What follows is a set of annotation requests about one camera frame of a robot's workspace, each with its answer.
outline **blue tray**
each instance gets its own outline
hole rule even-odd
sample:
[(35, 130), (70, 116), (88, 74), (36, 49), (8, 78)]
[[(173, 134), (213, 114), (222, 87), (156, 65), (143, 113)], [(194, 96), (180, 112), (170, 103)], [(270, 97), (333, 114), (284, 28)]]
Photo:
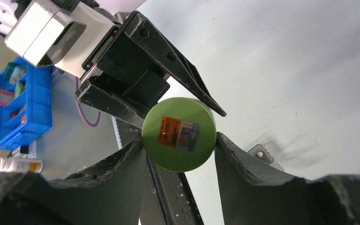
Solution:
[[(0, 105), (0, 150), (8, 151), (29, 145), (53, 127), (51, 67), (35, 68), (20, 57), (13, 62), (27, 67), (26, 74), (17, 81), (25, 83), (26, 89), (7, 106)], [(3, 73), (0, 73), (0, 88), (14, 91), (16, 84), (10, 85)], [(10, 113), (24, 105), (25, 110), (11, 119)]]

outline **purple cable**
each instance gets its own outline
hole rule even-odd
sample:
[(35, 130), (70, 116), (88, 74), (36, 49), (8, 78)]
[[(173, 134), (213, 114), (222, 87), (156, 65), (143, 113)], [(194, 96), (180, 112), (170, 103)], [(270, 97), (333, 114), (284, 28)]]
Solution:
[[(75, 77), (75, 90), (77, 90), (78, 87), (79, 87), (79, 80), (78, 80), (78, 77)], [(75, 99), (75, 103), (76, 103), (76, 108), (78, 109), (79, 115), (81, 116), (81, 119), (82, 119), (87, 125), (89, 125), (89, 126), (91, 126), (91, 127), (97, 126), (97, 124), (100, 122), (101, 112), (100, 112), (100, 111), (98, 112), (96, 123), (91, 124), (91, 123), (88, 121), (88, 119), (85, 117), (85, 114), (83, 114), (83, 111), (82, 111), (82, 108), (81, 108), (81, 104), (79, 104), (78, 100)]]

